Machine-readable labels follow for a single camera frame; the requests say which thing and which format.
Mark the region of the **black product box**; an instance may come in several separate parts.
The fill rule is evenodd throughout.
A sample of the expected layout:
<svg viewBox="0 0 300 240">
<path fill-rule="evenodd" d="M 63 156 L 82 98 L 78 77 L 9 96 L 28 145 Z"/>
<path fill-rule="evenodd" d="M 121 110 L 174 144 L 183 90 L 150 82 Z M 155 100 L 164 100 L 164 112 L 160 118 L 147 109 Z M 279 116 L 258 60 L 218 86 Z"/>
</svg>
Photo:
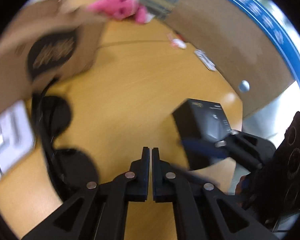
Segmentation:
<svg viewBox="0 0 300 240">
<path fill-rule="evenodd" d="M 172 115 L 181 141 L 198 139 L 215 144 L 223 140 L 231 131 L 220 103 L 186 99 Z M 190 170 L 200 170 L 224 160 L 193 155 L 190 157 L 186 155 L 186 157 Z"/>
</svg>

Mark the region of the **white folding phone stand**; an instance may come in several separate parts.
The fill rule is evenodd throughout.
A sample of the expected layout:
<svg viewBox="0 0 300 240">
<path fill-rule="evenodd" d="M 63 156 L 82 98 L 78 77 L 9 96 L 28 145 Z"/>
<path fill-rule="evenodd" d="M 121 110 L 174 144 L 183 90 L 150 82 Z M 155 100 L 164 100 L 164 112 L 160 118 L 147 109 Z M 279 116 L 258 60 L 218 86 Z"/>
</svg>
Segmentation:
<svg viewBox="0 0 300 240">
<path fill-rule="evenodd" d="M 19 100 L 0 114 L 0 180 L 35 144 L 25 102 Z"/>
</svg>

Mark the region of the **white label strip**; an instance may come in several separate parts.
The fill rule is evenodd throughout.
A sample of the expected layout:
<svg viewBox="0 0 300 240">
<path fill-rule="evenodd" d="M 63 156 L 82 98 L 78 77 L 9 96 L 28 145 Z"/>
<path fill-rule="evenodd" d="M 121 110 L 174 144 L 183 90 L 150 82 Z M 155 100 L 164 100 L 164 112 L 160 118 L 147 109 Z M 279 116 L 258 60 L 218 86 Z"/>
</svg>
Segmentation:
<svg viewBox="0 0 300 240">
<path fill-rule="evenodd" d="M 216 66 L 215 64 L 207 57 L 206 53 L 202 50 L 196 49 L 194 51 L 195 55 L 202 61 L 202 63 L 206 66 L 206 68 L 210 71 L 215 72 Z"/>
</svg>

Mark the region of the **red white small packet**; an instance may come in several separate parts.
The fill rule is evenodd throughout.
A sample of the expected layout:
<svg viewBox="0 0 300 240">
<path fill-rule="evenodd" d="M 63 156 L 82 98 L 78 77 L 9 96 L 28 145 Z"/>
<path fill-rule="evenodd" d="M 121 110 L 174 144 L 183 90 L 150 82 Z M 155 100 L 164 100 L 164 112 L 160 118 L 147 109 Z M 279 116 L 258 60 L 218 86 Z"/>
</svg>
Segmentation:
<svg viewBox="0 0 300 240">
<path fill-rule="evenodd" d="M 178 38 L 172 36 L 172 34 L 167 34 L 170 44 L 173 48 L 186 49 L 186 43 Z"/>
</svg>

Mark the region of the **pink plush toy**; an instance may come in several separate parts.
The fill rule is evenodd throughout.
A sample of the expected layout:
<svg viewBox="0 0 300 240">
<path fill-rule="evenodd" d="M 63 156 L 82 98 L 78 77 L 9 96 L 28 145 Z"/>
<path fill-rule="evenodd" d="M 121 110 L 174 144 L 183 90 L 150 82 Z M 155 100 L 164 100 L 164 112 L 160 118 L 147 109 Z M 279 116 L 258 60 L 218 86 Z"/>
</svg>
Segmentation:
<svg viewBox="0 0 300 240">
<path fill-rule="evenodd" d="M 140 0 L 97 0 L 88 5 L 87 9 L 118 21 L 132 17 L 138 24 L 149 23 L 154 18 Z"/>
</svg>

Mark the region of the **brown cardboard box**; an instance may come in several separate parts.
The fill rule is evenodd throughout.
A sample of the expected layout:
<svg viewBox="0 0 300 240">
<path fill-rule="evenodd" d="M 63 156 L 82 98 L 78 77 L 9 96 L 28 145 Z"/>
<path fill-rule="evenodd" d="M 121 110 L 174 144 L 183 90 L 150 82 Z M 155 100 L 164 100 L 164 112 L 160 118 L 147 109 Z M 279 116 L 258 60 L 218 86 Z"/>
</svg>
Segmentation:
<svg viewBox="0 0 300 240">
<path fill-rule="evenodd" d="M 0 113 L 57 77 L 89 70 L 107 19 L 67 0 L 23 7 L 0 37 Z"/>
</svg>

